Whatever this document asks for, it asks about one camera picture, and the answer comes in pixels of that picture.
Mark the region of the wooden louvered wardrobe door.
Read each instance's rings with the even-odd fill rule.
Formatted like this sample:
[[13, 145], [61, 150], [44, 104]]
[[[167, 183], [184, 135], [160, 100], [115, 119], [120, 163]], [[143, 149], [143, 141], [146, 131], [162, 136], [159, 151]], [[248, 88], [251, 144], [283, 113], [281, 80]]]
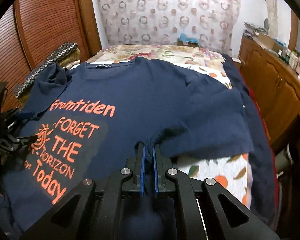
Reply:
[[64, 42], [78, 44], [82, 61], [101, 50], [92, 0], [0, 0], [3, 111], [17, 107], [15, 87]]

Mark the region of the wooden sideboard cabinet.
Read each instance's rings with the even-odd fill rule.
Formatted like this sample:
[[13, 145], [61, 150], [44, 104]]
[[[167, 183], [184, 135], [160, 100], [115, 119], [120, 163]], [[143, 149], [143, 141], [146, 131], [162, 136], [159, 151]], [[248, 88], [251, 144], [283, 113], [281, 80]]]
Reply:
[[240, 72], [253, 91], [272, 145], [300, 112], [300, 81], [277, 56], [242, 36]]

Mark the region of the navy printed t-shirt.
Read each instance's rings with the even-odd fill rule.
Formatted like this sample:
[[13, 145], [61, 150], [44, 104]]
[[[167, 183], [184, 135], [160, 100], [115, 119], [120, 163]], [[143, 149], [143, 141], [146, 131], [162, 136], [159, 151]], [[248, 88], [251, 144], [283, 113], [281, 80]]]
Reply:
[[0, 227], [18, 239], [85, 178], [118, 171], [145, 147], [166, 157], [210, 159], [253, 150], [240, 92], [161, 60], [47, 67], [17, 116], [20, 136], [37, 136], [8, 162]]

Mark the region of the floral beige quilt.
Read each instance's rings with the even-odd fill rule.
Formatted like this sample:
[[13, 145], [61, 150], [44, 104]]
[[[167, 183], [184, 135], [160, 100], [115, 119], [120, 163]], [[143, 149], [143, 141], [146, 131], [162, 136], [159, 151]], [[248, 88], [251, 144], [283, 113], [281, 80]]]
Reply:
[[117, 45], [102, 49], [91, 57], [89, 63], [127, 62], [136, 57], [148, 60], [158, 59], [176, 66], [208, 75], [228, 89], [232, 88], [230, 79], [223, 68], [225, 58], [218, 52], [203, 48], [176, 45]]

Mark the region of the cardboard box on cabinet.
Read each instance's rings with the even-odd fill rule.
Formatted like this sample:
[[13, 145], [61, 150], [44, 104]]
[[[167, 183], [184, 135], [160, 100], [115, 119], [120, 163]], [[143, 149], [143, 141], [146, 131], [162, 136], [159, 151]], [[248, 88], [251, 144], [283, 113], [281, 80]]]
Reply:
[[279, 51], [277, 42], [264, 33], [259, 33], [257, 36], [254, 36], [253, 39], [259, 46], [264, 49], [273, 50], [275, 52]]

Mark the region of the navy blanket on bed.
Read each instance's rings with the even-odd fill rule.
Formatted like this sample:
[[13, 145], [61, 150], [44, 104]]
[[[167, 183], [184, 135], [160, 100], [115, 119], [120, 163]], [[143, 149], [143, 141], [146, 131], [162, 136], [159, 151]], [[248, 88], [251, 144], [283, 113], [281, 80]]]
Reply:
[[241, 93], [253, 141], [254, 150], [248, 154], [252, 174], [250, 209], [272, 230], [276, 230], [279, 186], [275, 174], [274, 154], [269, 146], [253, 91], [246, 85], [232, 58], [228, 54], [222, 56], [225, 59], [223, 68], [227, 77], [232, 86]]

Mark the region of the circle pattern curtain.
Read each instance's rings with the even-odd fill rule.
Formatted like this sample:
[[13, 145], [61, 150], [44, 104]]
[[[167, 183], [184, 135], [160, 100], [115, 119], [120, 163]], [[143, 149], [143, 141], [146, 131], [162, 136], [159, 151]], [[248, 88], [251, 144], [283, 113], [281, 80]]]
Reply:
[[201, 48], [232, 52], [241, 0], [97, 1], [109, 45], [170, 45], [184, 34]]

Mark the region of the orange print white sheet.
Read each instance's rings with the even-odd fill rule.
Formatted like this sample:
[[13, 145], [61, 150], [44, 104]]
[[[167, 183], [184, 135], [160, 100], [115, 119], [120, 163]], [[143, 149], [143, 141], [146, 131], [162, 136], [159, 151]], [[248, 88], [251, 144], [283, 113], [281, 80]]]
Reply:
[[242, 204], [250, 208], [253, 176], [248, 157], [247, 153], [207, 160], [183, 156], [177, 159], [177, 167], [196, 180], [215, 179]]

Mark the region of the dark circle pattern folded cloth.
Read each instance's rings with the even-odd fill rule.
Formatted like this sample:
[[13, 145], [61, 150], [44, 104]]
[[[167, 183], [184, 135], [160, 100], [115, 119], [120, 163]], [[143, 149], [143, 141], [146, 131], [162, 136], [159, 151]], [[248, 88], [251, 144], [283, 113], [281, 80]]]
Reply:
[[15, 98], [20, 100], [33, 87], [38, 75], [48, 66], [58, 63], [61, 67], [71, 66], [73, 62], [80, 61], [80, 50], [76, 42], [64, 42], [56, 48], [41, 64], [34, 68], [25, 78], [25, 81], [18, 85], [15, 90]]

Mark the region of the cardboard box blue contents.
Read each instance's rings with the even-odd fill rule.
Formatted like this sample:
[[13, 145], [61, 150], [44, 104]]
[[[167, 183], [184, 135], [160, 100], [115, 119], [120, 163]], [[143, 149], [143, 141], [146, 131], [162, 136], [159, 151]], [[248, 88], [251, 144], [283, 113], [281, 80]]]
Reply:
[[189, 37], [185, 33], [181, 33], [177, 38], [178, 46], [188, 46], [188, 47], [199, 47], [199, 40], [197, 38]]

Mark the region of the stack of folded fabrics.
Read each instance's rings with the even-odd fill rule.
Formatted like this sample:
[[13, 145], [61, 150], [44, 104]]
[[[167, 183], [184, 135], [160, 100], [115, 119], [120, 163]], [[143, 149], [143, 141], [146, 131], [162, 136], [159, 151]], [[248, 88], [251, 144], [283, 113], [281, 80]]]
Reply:
[[244, 34], [248, 36], [258, 36], [259, 33], [265, 33], [266, 29], [262, 27], [255, 26], [252, 23], [244, 22]]

